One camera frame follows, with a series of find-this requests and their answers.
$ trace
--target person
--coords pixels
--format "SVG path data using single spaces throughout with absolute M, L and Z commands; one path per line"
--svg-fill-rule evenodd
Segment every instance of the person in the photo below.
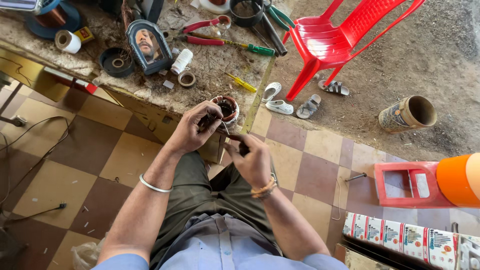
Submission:
M 135 39 L 138 47 L 140 48 L 140 51 L 145 57 L 145 61 L 147 61 L 148 64 L 152 63 L 154 61 L 153 56 L 155 54 L 155 51 L 153 49 L 153 42 L 150 38 L 148 30 L 138 30 L 135 34 Z
M 206 114 L 215 120 L 200 130 Z M 233 163 L 208 181 L 196 150 L 221 118 L 210 101 L 184 114 L 120 209 L 95 270 L 347 269 L 276 188 L 260 139 L 235 137 L 249 149 L 244 156 L 225 144 Z

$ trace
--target red plastic chair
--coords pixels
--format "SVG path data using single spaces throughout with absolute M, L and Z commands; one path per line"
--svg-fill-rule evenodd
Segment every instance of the red plastic chair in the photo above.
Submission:
M 304 66 L 287 94 L 292 101 L 308 81 L 319 70 L 335 68 L 325 85 L 328 85 L 342 67 L 361 53 L 390 28 L 414 12 L 425 0 L 414 0 L 412 5 L 369 44 L 350 55 L 362 37 L 387 13 L 405 0 L 363 0 L 338 27 L 332 25 L 330 17 L 343 0 L 334 0 L 318 17 L 305 17 L 294 21 L 295 28 L 283 37 L 283 43 L 291 35 Z
M 438 162 L 435 161 L 376 163 L 374 166 L 375 181 L 380 205 L 398 208 L 457 208 L 440 190 L 436 178 L 437 166 Z M 408 171 L 413 197 L 387 197 L 384 180 L 385 171 Z M 428 197 L 420 197 L 418 177 L 422 177 L 422 174 L 425 174 L 424 177 L 428 185 Z

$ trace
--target checkered tile floor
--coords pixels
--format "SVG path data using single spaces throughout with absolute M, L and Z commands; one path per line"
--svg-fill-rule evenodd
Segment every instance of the checkered tile floor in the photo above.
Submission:
M 13 87 L 0 91 L 0 104 Z M 0 130 L 9 142 L 34 123 L 51 116 L 65 116 L 71 123 L 67 139 L 29 173 L 9 195 L 3 208 L 10 217 L 28 216 L 66 201 L 67 208 L 15 222 L 8 232 L 17 241 L 29 244 L 18 258 L 18 269 L 72 269 L 71 247 L 98 243 L 105 236 L 138 182 L 138 175 L 154 159 L 160 141 L 128 110 L 76 89 L 69 90 L 60 102 L 53 102 L 24 86 L 4 112 L 4 116 L 13 115 L 21 115 L 29 122 L 25 128 L 0 122 Z M 64 130 L 63 120 L 45 122 L 12 146 L 12 185 L 56 143 Z M 397 157 L 326 130 L 302 130 L 272 116 L 263 105 L 252 134 L 270 146 L 282 192 L 332 251 L 340 239 L 345 211 L 442 230 L 450 230 L 451 221 L 456 221 L 461 233 L 480 234 L 478 209 L 378 206 L 373 164 L 402 161 Z M 224 153 L 221 164 L 211 166 L 209 177 L 230 162 Z M 6 166 L 2 151 L 0 197 L 7 188 Z M 362 172 L 369 177 L 350 184 L 342 181 Z M 393 180 L 387 183 L 387 192 L 391 196 L 408 196 L 406 186 Z

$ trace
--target silver bangle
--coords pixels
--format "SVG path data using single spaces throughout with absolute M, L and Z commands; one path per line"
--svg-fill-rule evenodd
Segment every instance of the silver bangle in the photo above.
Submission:
M 155 191 L 158 191 L 158 192 L 168 193 L 168 192 L 170 192 L 170 191 L 173 190 L 173 186 L 172 186 L 171 189 L 165 190 L 165 189 L 159 189 L 159 188 L 157 188 L 157 187 L 154 187 L 154 186 L 150 185 L 149 183 L 147 183 L 147 182 L 145 181 L 145 179 L 144 179 L 144 174 L 143 174 L 143 173 L 140 174 L 140 181 L 141 181 L 144 185 L 146 185 L 146 186 L 148 186 L 149 188 L 151 188 L 151 189 L 153 189 L 153 190 L 155 190 Z

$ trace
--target black mirror frame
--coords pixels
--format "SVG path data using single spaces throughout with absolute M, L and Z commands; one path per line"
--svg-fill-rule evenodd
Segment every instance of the black mirror frame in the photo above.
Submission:
M 158 45 L 160 46 L 160 49 L 162 50 L 163 55 L 165 56 L 164 59 L 160 59 L 150 64 L 147 63 L 135 39 L 137 31 L 141 29 L 147 29 L 154 35 L 158 42 Z M 160 29 L 158 29 L 156 24 L 151 23 L 147 20 L 135 20 L 128 26 L 125 35 L 127 36 L 128 44 L 133 51 L 133 57 L 135 58 L 136 62 L 142 67 L 145 75 L 150 75 L 164 69 L 169 70 L 172 67 L 174 63 L 172 53 L 170 51 L 170 48 L 168 47 L 167 42 L 165 41 L 165 38 L 163 37 L 163 33 L 160 31 Z

